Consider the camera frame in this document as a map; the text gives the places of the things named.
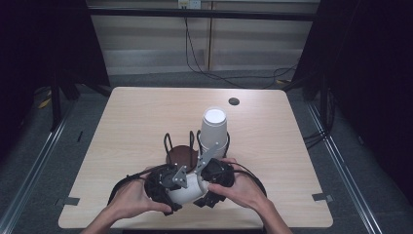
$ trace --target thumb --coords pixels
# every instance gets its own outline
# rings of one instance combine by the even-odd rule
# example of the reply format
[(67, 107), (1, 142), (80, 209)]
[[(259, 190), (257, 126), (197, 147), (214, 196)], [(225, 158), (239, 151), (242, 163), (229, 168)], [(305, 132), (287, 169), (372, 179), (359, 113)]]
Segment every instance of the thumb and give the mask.
[(151, 205), (151, 210), (155, 212), (170, 213), (172, 208), (164, 203), (153, 202)]
[(225, 197), (230, 197), (231, 196), (231, 189), (228, 187), (224, 187), (220, 184), (217, 183), (212, 183), (207, 187), (207, 190), (216, 193), (218, 195), (222, 195)]

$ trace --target wall outlet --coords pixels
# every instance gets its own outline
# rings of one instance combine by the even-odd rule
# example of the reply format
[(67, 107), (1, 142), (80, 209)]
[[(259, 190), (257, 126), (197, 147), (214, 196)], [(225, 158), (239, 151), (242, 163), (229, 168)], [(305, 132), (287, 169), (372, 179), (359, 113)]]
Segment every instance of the wall outlet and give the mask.
[(201, 9), (201, 0), (189, 0), (189, 9)]
[(178, 0), (178, 9), (189, 9), (189, 0)]

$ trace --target black horizontal bar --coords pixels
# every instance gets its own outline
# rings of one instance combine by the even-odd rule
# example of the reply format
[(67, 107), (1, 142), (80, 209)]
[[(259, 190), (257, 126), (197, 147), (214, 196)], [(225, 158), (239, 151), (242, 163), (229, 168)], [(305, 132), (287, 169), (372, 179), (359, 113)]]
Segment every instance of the black horizontal bar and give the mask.
[(314, 21), (315, 14), (302, 13), (269, 13), (241, 12), (218, 10), (185, 10), (185, 9), (139, 9), (92, 7), (88, 9), (95, 16), (126, 16), (126, 17), (171, 17), (171, 18), (212, 18), (212, 19), (246, 19), (246, 20), (292, 20)]

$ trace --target wooden tabletop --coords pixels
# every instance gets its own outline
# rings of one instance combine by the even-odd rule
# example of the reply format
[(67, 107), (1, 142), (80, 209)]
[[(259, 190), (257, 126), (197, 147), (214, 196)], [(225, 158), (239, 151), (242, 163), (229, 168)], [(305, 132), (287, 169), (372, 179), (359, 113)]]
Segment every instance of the wooden tabletop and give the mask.
[[(238, 105), (229, 103), (237, 98)], [(328, 227), (332, 217), (282, 91), (184, 88), (116, 88), (106, 105), (58, 224), (86, 227), (103, 209), (113, 186), (126, 175), (165, 163), (164, 135), (172, 144), (189, 145), (189, 132), (201, 128), (204, 112), (219, 106), (227, 113), (231, 144), (228, 157), (250, 169), (290, 227)], [(123, 219), (125, 229), (247, 229), (262, 222), (252, 210), (229, 199), (213, 209), (185, 204), (173, 215), (149, 212)]]

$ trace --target person's arm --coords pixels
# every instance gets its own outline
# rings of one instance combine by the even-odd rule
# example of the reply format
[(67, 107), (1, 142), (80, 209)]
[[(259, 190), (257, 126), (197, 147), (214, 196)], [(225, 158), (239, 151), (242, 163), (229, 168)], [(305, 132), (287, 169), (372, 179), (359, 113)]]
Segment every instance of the person's arm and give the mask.
[(107, 233), (119, 219), (140, 215), (148, 211), (170, 213), (170, 206), (152, 201), (145, 193), (144, 180), (134, 180), (121, 187), (112, 202), (104, 208), (83, 234)]
[[(236, 163), (235, 159), (222, 159), (227, 163)], [(238, 165), (232, 165), (235, 170), (242, 170)], [(210, 184), (208, 190), (231, 199), (236, 204), (255, 210), (261, 217), (268, 234), (292, 233), (278, 213), (274, 203), (270, 201), (255, 182), (244, 174), (235, 174), (232, 187)]]

